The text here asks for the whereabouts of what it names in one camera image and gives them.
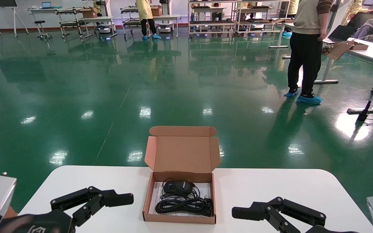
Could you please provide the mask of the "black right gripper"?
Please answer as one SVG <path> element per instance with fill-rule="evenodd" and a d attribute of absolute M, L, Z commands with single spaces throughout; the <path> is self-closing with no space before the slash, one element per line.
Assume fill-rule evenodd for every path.
<path fill-rule="evenodd" d="M 232 217 L 250 221 L 268 221 L 280 233 L 299 233 L 300 231 L 286 220 L 283 215 L 312 226 L 305 233 L 358 233 L 355 231 L 332 231 L 326 229 L 326 215 L 296 202 L 276 197 L 269 202 L 253 202 L 249 208 L 232 208 Z"/>

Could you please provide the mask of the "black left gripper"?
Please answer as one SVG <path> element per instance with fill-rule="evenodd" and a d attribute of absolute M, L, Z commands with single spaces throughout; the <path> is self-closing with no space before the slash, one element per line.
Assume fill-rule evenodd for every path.
<path fill-rule="evenodd" d="M 104 206 L 131 205 L 133 202 L 132 193 L 117 194 L 113 189 L 100 190 L 91 186 L 53 199 L 52 211 L 48 213 L 4 218 L 0 233 L 75 233 L 75 227 L 83 225 Z M 72 218 L 64 213 L 79 205 L 82 207 L 72 214 Z"/>

